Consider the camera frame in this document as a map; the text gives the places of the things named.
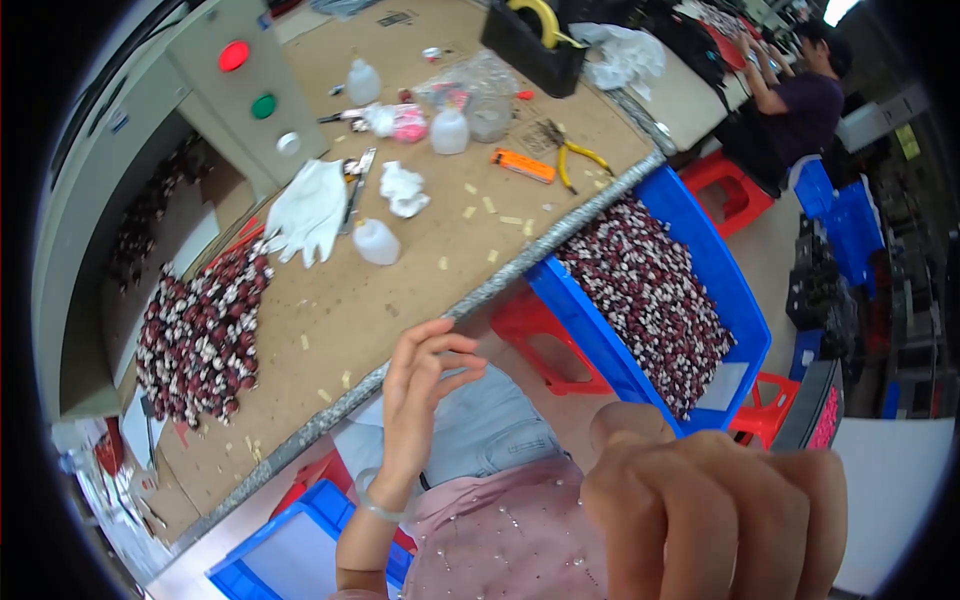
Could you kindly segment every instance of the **white jade bangle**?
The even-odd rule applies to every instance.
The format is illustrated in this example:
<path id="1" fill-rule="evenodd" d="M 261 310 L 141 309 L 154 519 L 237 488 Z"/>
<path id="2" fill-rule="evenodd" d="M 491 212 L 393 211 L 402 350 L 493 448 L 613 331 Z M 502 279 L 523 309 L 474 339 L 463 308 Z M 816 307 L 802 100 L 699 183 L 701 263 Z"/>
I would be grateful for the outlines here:
<path id="1" fill-rule="evenodd" d="M 380 469 L 378 467 L 368 467 L 360 471 L 360 474 L 357 475 L 354 488 L 357 492 L 357 498 L 360 499 L 360 506 L 379 516 L 383 520 L 391 521 L 393 523 L 402 523 L 403 521 L 410 520 L 409 517 L 411 516 L 410 512 L 413 502 L 410 502 L 409 500 L 407 501 L 406 509 L 402 513 L 392 513 L 380 508 L 379 506 L 376 506 L 371 502 L 370 497 L 367 495 L 367 487 L 370 485 L 370 481 L 373 480 L 379 471 Z"/>

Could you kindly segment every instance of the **orange box cutter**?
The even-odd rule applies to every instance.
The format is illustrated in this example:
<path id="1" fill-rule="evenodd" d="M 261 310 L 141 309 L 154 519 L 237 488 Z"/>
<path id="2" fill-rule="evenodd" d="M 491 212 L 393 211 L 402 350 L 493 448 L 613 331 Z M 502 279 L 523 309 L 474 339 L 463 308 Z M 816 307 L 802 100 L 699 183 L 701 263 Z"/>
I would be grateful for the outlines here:
<path id="1" fill-rule="evenodd" d="M 553 183 L 553 178 L 557 176 L 557 170 L 550 165 L 504 148 L 494 150 L 490 162 L 544 183 Z"/>

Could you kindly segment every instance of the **red plastic stool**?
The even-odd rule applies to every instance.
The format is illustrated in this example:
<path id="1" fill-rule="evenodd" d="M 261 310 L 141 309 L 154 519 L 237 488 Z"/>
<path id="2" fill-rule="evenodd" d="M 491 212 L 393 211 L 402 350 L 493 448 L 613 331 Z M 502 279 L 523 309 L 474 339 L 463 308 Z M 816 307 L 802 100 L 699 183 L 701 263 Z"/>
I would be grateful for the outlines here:
<path id="1" fill-rule="evenodd" d="M 490 327 L 500 339 L 507 342 L 523 356 L 546 380 L 546 387 L 555 396 L 567 394 L 612 394 L 613 389 L 604 380 L 584 353 L 570 339 L 564 326 L 537 297 L 533 290 L 524 290 L 493 313 Z M 547 365 L 527 340 L 534 335 L 546 334 L 560 340 L 576 354 L 590 373 L 589 381 L 567 381 Z"/>
<path id="2" fill-rule="evenodd" d="M 776 399 L 766 406 L 760 404 L 760 390 L 757 384 L 761 382 L 772 383 L 777 386 Z M 799 381 L 792 381 L 768 372 L 759 373 L 756 376 L 754 388 L 751 390 L 754 396 L 754 405 L 741 407 L 740 410 L 736 411 L 736 415 L 730 423 L 731 429 L 752 434 L 741 440 L 740 443 L 747 445 L 750 439 L 756 435 L 760 437 L 763 449 L 769 450 L 774 438 L 780 432 L 780 428 L 783 426 L 786 415 L 790 412 L 790 407 L 793 406 L 793 400 L 797 397 L 799 390 Z"/>
<path id="3" fill-rule="evenodd" d="M 270 518 L 274 518 L 282 513 L 284 509 L 296 502 L 297 498 L 301 497 L 310 486 L 321 479 L 333 482 L 333 485 L 337 486 L 337 489 L 343 492 L 344 495 L 346 495 L 347 491 L 353 486 L 353 480 L 350 478 L 347 466 L 344 465 L 344 460 L 340 458 L 340 452 L 331 450 L 329 454 L 316 463 L 311 463 L 297 471 L 297 476 L 294 478 L 294 485 L 290 486 L 287 493 L 280 499 L 280 503 L 277 504 L 274 511 L 270 513 Z M 417 553 L 417 544 L 413 541 L 413 538 L 403 533 L 403 530 L 399 527 L 396 528 L 394 541 L 396 545 L 407 552 L 411 554 Z"/>
<path id="4" fill-rule="evenodd" d="M 774 199 L 740 167 L 723 156 L 722 150 L 705 156 L 684 169 L 680 173 L 680 179 L 694 197 L 711 183 L 717 183 L 723 188 L 727 194 L 727 201 L 723 205 L 724 221 L 720 224 L 713 223 L 723 239 L 748 226 L 760 213 L 774 205 Z"/>

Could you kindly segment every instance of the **red button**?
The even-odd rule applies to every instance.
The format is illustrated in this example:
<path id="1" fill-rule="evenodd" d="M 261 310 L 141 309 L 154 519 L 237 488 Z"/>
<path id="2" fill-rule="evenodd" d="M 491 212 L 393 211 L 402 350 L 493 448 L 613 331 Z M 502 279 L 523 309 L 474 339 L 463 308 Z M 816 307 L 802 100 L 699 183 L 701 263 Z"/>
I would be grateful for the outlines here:
<path id="1" fill-rule="evenodd" d="M 245 41 L 234 40 L 220 53 L 220 70 L 228 73 L 240 67 L 250 56 L 250 46 Z"/>

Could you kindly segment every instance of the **pile of small figurines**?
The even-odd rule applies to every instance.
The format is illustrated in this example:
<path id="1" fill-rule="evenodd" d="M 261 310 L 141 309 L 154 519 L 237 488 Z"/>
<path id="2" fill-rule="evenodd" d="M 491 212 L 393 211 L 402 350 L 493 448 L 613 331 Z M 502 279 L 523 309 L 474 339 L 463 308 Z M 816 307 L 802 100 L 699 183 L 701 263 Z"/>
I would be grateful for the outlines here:
<path id="1" fill-rule="evenodd" d="M 691 272 L 686 244 L 639 201 L 623 198 L 557 257 L 630 350 L 677 419 L 703 395 L 736 344 Z"/>
<path id="2" fill-rule="evenodd" d="M 157 166 L 145 189 L 124 212 L 107 264 L 107 276 L 116 282 L 121 296 L 127 293 L 131 284 L 140 285 L 143 261 L 156 245 L 153 224 L 163 219 L 177 184 L 184 180 L 195 184 L 212 170 L 197 152 L 201 141 L 196 132 L 188 135 Z"/>
<path id="3" fill-rule="evenodd" d="M 157 419 L 168 415 L 196 430 L 207 413 L 226 424 L 239 391 L 256 387 L 256 313 L 274 276 L 266 253 L 262 239 L 251 240 L 189 282 L 163 265 L 135 355 L 137 382 Z"/>

